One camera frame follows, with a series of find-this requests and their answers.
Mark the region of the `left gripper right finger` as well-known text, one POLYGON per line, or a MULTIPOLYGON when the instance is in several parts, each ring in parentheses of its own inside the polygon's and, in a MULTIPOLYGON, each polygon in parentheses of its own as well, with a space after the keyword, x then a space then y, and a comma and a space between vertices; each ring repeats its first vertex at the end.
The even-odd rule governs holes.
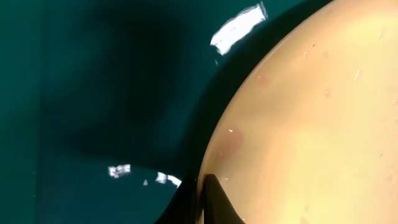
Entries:
POLYGON ((201 203, 204 224, 244 224, 214 174, 203 180, 201 203))

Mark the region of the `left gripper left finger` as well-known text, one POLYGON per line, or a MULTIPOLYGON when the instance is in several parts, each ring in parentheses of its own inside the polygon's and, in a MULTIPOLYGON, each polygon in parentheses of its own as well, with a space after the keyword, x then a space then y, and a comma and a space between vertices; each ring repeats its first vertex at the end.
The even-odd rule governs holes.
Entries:
POLYGON ((183 179, 165 211, 155 224, 195 224, 197 215, 197 179, 183 179))

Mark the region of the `yellow-green plate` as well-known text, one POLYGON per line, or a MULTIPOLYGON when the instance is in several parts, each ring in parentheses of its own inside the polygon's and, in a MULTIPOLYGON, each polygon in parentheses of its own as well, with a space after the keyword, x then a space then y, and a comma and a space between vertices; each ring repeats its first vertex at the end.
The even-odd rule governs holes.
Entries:
POLYGON ((332 1, 224 111, 199 178, 246 223, 397 222, 397 0, 332 1))

